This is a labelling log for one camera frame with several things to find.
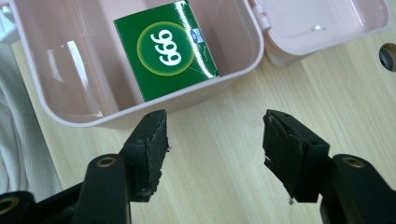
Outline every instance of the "green box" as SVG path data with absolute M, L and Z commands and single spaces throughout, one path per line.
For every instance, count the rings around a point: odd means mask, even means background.
M 219 76 L 187 1 L 114 23 L 145 101 Z

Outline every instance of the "container hinge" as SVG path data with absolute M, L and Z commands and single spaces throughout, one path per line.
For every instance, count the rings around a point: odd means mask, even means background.
M 259 24 L 259 27 L 262 30 L 262 32 L 271 28 L 271 24 L 268 21 L 267 14 L 265 13 L 264 8 L 262 7 L 261 4 L 256 4 L 252 10 L 254 17 L 256 18 L 256 21 Z

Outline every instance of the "wooden table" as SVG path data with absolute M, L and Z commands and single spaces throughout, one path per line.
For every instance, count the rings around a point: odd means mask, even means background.
M 149 203 L 133 203 L 134 223 L 321 223 L 319 203 L 289 205 L 263 165 L 266 109 L 292 114 L 331 144 L 372 163 L 396 189 L 396 73 L 378 59 L 396 43 L 396 2 L 386 32 L 322 50 L 288 68 L 266 57 L 222 94 L 170 113 L 163 177 Z M 80 182 L 90 160 L 118 153 L 130 130 L 76 129 L 41 108 L 21 43 L 13 45 L 64 188 Z

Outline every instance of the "pink plastic container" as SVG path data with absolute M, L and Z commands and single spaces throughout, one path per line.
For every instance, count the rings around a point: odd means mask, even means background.
M 220 78 L 145 103 L 113 21 L 169 2 L 176 1 L 11 1 L 45 111 L 72 127 L 132 127 L 150 111 L 218 94 L 257 66 L 264 39 L 283 66 L 389 22 L 386 0 L 189 0 Z

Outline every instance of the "white cloth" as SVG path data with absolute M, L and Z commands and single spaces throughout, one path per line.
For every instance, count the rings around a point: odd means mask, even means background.
M 0 44 L 0 194 L 15 190 L 39 202 L 62 187 L 12 49 Z

